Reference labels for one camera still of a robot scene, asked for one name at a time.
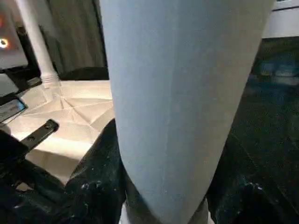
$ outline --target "white cylinder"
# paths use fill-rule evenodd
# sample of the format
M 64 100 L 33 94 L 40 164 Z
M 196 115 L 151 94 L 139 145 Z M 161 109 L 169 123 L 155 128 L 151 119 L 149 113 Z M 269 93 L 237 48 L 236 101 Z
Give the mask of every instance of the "white cylinder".
M 273 0 L 101 0 L 125 169 L 163 224 L 213 178 Z
M 35 13 L 30 5 L 30 0 L 15 1 L 19 7 L 23 23 L 36 56 L 44 87 L 48 88 L 52 86 L 58 86 L 58 75 L 53 68 L 43 35 L 35 18 Z

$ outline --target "glowing light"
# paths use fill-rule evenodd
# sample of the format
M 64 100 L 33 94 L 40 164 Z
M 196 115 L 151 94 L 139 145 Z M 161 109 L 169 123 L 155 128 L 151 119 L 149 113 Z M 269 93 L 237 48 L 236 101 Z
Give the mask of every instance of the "glowing light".
M 9 46 L 9 41 L 8 39 L 1 38 L 0 39 L 0 48 L 5 49 Z

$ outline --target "white pole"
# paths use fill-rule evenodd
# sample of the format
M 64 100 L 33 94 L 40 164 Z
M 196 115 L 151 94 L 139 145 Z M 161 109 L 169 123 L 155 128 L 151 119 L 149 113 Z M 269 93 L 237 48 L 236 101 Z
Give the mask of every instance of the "white pole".
M 39 29 L 35 18 L 35 13 L 30 5 L 29 0 L 15 0 L 25 25 L 28 37 L 31 42 L 34 54 L 36 56 L 39 69 L 41 71 L 41 79 L 45 88 L 59 86 L 58 74 L 53 68 L 52 61 L 47 51 L 42 33 Z
M 124 167 L 157 220 L 186 224 L 213 178 L 273 0 L 100 2 Z

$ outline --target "gray curtain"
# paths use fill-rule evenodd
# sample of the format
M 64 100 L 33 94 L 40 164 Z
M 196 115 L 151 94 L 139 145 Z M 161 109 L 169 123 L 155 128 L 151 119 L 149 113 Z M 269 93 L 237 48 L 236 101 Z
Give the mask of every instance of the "gray curtain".
M 43 26 L 52 61 L 59 73 L 105 67 L 99 6 L 93 0 L 47 0 L 51 13 Z

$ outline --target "black metal bracket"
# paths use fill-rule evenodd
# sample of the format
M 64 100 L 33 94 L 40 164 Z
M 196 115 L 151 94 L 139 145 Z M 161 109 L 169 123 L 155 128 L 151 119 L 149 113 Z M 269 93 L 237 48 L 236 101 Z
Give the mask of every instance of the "black metal bracket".
M 21 143 L 24 144 L 29 151 L 38 146 L 42 141 L 49 137 L 52 133 L 56 132 L 59 124 L 49 119 L 43 126 L 35 130 L 28 137 L 24 138 Z

